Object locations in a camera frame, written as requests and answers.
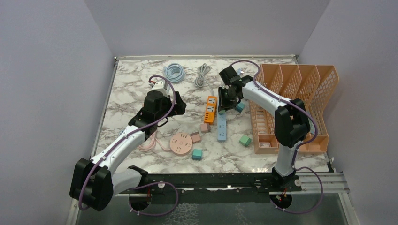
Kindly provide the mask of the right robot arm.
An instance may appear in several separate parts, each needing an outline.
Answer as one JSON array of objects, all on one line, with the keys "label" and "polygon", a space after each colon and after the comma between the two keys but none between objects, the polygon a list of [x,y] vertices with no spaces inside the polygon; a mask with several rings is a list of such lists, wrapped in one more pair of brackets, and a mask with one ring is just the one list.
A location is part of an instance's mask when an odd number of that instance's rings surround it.
[{"label": "right robot arm", "polygon": [[304,102],[270,91],[255,77],[240,77],[232,66],[223,69],[219,76],[224,86],[218,89],[218,112],[234,109],[245,98],[274,116],[274,135],[279,142],[279,151],[271,172],[271,186],[278,191],[284,190],[295,175],[293,160],[296,152],[311,128]]}]

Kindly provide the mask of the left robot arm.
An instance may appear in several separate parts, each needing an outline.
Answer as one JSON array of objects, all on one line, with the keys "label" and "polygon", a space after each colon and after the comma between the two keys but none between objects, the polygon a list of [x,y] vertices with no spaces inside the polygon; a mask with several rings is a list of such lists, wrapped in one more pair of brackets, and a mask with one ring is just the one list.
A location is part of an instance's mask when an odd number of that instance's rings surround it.
[{"label": "left robot arm", "polygon": [[80,210],[103,210],[112,197],[127,189],[135,192],[147,188],[147,179],[139,172],[114,174],[121,162],[139,145],[142,145],[159,127],[159,122],[185,113],[186,103],[179,92],[173,97],[159,90],[151,90],[143,107],[129,121],[124,132],[102,153],[91,159],[81,158],[74,167],[69,195],[78,201]]}]

